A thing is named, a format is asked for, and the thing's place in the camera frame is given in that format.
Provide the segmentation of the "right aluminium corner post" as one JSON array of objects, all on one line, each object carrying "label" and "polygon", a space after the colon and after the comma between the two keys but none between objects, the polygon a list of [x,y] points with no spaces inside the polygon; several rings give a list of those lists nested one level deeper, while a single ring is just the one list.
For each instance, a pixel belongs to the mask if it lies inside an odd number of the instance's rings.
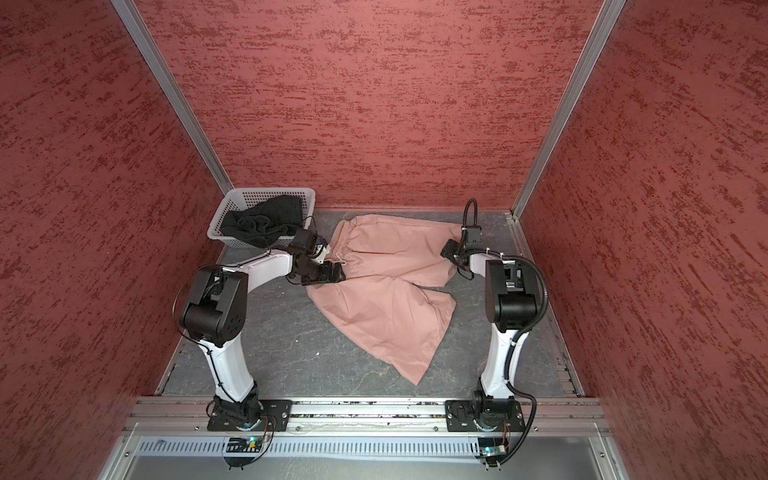
[{"label": "right aluminium corner post", "polygon": [[626,5],[625,0],[605,0],[587,36],[579,58],[558,102],[557,109],[543,137],[531,169],[511,210],[511,218],[520,223],[535,188],[542,177],[557,143],[582,95],[597,61]]}]

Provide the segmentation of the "aluminium corner post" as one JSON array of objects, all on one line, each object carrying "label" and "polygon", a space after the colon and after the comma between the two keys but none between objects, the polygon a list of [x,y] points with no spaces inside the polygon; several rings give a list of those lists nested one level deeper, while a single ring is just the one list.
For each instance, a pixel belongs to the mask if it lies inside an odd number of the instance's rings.
[{"label": "aluminium corner post", "polygon": [[531,169],[511,210],[511,218],[520,223],[535,188],[542,177],[557,143],[582,95],[597,61],[626,5],[625,0],[605,0],[587,36],[579,58],[558,102],[557,109],[543,137]]},{"label": "aluminium corner post", "polygon": [[161,87],[216,185],[223,194],[226,194],[233,189],[233,183],[153,39],[137,5],[134,1],[129,0],[111,0],[110,3]]}]

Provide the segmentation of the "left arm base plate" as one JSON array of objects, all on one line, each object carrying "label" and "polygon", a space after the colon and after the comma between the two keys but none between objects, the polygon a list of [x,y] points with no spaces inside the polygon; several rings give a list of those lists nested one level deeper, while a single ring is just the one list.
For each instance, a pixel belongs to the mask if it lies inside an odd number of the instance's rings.
[{"label": "left arm base plate", "polygon": [[257,432],[285,432],[290,420],[293,402],[291,400],[259,401],[259,413],[250,414],[251,419],[238,418],[232,409],[225,408],[218,400],[213,400],[207,407],[207,430],[209,432],[234,432],[236,434],[251,434]]}]

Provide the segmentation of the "left circuit board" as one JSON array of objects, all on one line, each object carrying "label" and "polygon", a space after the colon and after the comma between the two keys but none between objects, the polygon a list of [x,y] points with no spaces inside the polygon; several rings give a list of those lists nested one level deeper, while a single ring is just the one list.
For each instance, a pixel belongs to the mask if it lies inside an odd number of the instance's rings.
[{"label": "left circuit board", "polygon": [[226,454],[247,454],[256,455],[262,451],[263,441],[255,437],[230,437],[225,446]]}]

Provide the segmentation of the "pink shorts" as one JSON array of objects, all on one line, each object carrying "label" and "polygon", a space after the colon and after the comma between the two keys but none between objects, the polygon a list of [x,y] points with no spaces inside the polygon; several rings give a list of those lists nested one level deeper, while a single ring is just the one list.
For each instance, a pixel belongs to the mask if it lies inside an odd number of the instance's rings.
[{"label": "pink shorts", "polygon": [[455,223],[382,214],[342,220],[329,258],[345,278],[310,286],[308,296],[348,339],[418,384],[456,308],[442,289],[457,268],[441,252],[460,235]]}]

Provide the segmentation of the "black shorts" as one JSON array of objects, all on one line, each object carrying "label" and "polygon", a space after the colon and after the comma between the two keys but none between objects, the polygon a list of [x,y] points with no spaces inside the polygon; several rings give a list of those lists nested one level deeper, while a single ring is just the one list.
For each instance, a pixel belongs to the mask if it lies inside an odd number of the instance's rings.
[{"label": "black shorts", "polygon": [[250,246],[266,249],[280,237],[295,236],[303,225],[302,201],[299,197],[280,195],[243,211],[230,211],[223,216],[220,233]]}]

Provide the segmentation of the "circuit board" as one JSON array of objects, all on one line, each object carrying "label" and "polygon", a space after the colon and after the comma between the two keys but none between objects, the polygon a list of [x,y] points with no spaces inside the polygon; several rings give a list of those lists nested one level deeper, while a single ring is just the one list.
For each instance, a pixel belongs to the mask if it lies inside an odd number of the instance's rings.
[{"label": "circuit board", "polygon": [[247,454],[256,455],[262,451],[263,441],[255,437],[230,437],[225,446],[226,454]]},{"label": "circuit board", "polygon": [[477,439],[478,456],[490,458],[493,462],[501,460],[508,453],[508,441],[501,437],[483,437]]}]

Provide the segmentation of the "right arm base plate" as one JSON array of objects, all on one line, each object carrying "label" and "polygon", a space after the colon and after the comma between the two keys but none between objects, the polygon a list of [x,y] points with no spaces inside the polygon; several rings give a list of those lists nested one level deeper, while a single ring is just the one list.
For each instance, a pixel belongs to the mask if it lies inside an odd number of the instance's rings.
[{"label": "right arm base plate", "polygon": [[445,415],[449,432],[522,432],[525,427],[521,405],[513,398],[447,400]]}]

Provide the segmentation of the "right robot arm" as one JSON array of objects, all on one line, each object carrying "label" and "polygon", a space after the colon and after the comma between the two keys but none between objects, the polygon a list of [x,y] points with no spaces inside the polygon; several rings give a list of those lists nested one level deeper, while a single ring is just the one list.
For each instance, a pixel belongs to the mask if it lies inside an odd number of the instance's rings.
[{"label": "right robot arm", "polygon": [[461,273],[484,280],[484,308],[491,325],[485,368],[469,400],[445,402],[450,432],[521,432],[525,428],[519,400],[531,399],[515,384],[522,348],[549,308],[543,274],[530,260],[490,248],[446,242],[441,256]]}]

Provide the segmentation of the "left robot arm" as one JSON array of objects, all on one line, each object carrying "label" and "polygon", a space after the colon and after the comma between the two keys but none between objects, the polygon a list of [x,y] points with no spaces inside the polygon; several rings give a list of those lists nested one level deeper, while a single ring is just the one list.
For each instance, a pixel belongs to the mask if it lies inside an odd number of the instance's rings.
[{"label": "left robot arm", "polygon": [[268,248],[236,264],[206,265],[196,271],[181,312],[173,317],[182,336],[201,349],[213,378],[208,430],[287,429],[293,402],[262,399],[246,365],[241,333],[248,294],[281,277],[300,286],[344,281],[342,264],[329,260],[329,251],[322,237],[300,229],[286,246]]}]

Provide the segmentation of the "right circuit board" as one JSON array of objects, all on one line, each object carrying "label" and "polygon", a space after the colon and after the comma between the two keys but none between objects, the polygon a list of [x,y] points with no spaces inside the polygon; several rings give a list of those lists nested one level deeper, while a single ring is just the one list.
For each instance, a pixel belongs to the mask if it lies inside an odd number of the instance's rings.
[{"label": "right circuit board", "polygon": [[508,441],[501,437],[483,437],[477,439],[478,456],[490,458],[493,462],[501,460],[508,453]]}]

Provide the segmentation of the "left aluminium corner post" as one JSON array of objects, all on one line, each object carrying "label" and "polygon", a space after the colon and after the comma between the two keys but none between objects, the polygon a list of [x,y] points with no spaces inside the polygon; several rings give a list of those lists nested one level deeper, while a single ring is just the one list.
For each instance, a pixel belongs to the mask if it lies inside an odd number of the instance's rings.
[{"label": "left aluminium corner post", "polygon": [[226,194],[233,189],[233,183],[153,39],[137,5],[134,1],[129,0],[111,0],[110,3],[161,87],[216,185],[223,194]]}]

